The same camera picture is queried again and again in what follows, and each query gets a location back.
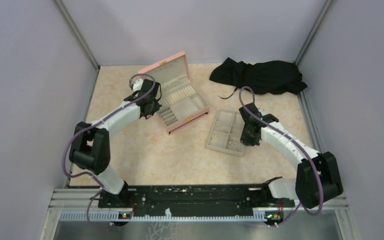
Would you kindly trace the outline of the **grey divided drawer tray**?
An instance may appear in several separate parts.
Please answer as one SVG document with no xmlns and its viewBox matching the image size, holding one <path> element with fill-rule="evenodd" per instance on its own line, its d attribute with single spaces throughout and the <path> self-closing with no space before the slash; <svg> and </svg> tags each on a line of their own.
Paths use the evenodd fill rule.
<svg viewBox="0 0 384 240">
<path fill-rule="evenodd" d="M 243 127 L 244 121 L 238 111 L 219 109 L 209 132 L 206 148 L 242 157 L 245 152 L 245 146 L 240 141 Z"/>
</svg>

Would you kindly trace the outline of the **pink jewelry box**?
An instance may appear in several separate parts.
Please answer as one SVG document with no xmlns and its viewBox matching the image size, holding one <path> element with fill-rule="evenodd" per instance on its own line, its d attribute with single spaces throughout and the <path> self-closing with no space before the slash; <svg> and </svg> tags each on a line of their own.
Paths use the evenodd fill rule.
<svg viewBox="0 0 384 240">
<path fill-rule="evenodd" d="M 169 56 L 138 71 L 160 83 L 162 107 L 157 112 L 166 132 L 174 131 L 208 114 L 210 107 L 192 83 L 184 51 Z"/>
</svg>

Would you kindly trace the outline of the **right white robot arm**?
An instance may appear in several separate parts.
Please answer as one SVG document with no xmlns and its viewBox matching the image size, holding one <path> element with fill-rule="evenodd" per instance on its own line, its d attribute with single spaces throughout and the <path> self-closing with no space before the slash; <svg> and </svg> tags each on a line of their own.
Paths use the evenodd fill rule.
<svg viewBox="0 0 384 240">
<path fill-rule="evenodd" d="M 329 151 L 320 152 L 290 134 L 279 119 L 262 113 L 254 103 L 239 108 L 244 121 L 240 142 L 259 146 L 260 142 L 274 147 L 296 169 L 295 178 L 275 177 L 265 182 L 261 199 L 275 206 L 281 199 L 298 200 L 307 209 L 318 207 L 340 196 L 344 189 L 336 157 Z"/>
</svg>

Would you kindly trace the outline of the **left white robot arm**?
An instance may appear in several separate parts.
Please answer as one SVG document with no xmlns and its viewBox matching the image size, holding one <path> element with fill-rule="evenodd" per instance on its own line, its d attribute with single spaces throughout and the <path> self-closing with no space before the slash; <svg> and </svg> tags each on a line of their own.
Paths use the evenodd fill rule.
<svg viewBox="0 0 384 240">
<path fill-rule="evenodd" d="M 73 137 L 64 149 L 62 160 L 69 160 L 82 169 L 76 177 L 92 177 L 110 200 L 118 207 L 129 203 L 128 184 L 110 166 L 110 140 L 120 130 L 140 118 L 148 119 L 161 108 L 161 85 L 146 73 L 138 73 L 129 80 L 133 93 L 107 115 L 91 123 L 79 122 Z"/>
</svg>

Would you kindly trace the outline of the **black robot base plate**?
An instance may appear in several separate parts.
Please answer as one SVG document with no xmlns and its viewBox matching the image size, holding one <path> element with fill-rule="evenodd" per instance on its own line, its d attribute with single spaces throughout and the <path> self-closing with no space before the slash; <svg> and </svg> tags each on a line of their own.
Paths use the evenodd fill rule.
<svg viewBox="0 0 384 240">
<path fill-rule="evenodd" d="M 267 183 L 131 185 L 119 195 L 103 191 L 99 208 L 133 208 L 135 217 L 250 217 L 254 208 L 293 208 L 288 198 L 274 198 Z"/>
</svg>

